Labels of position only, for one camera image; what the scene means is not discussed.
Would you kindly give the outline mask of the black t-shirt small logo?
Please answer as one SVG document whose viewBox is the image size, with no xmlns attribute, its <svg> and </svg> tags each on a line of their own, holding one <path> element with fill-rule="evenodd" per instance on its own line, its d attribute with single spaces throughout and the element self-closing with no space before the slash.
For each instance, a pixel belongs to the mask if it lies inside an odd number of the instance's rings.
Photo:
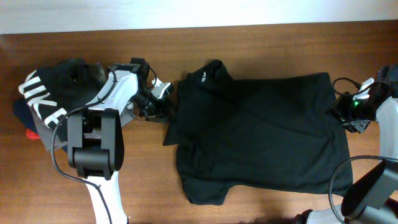
<svg viewBox="0 0 398 224">
<path fill-rule="evenodd" d="M 353 184 L 345 130 L 329 113 L 327 72 L 235 79 L 213 60 L 177 83 L 164 144 L 176 146 L 187 200 L 222 205 L 237 185 L 344 195 Z"/>
</svg>

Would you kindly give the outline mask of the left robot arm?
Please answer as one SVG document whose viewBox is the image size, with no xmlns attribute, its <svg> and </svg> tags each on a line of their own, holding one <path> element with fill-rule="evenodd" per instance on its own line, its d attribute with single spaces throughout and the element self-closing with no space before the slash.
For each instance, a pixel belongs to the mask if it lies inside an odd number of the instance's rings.
<svg viewBox="0 0 398 224">
<path fill-rule="evenodd" d="M 159 78 L 147 81 L 153 68 L 143 58 L 115 63 L 102 89 L 67 116 L 68 163 L 88 188 L 96 223 L 128 223 L 119 189 L 124 161 L 122 127 L 135 117 L 163 123 L 170 114 L 174 86 Z"/>
</svg>

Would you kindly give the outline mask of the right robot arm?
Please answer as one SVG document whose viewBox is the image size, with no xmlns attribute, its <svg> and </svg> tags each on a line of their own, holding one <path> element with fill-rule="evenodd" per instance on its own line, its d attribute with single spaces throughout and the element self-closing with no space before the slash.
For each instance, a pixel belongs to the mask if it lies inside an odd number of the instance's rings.
<svg viewBox="0 0 398 224">
<path fill-rule="evenodd" d="M 380 130 L 379 155 L 354 156 L 339 164 L 377 160 L 379 163 L 355 182 L 336 206 L 328 192 L 330 208 L 307 210 L 292 219 L 292 223 L 397 223 L 397 201 L 391 195 L 397 191 L 397 65 L 385 65 L 375 78 L 354 83 L 356 93 L 338 93 L 330 113 L 345 130 L 363 133 L 376 122 Z"/>
</svg>

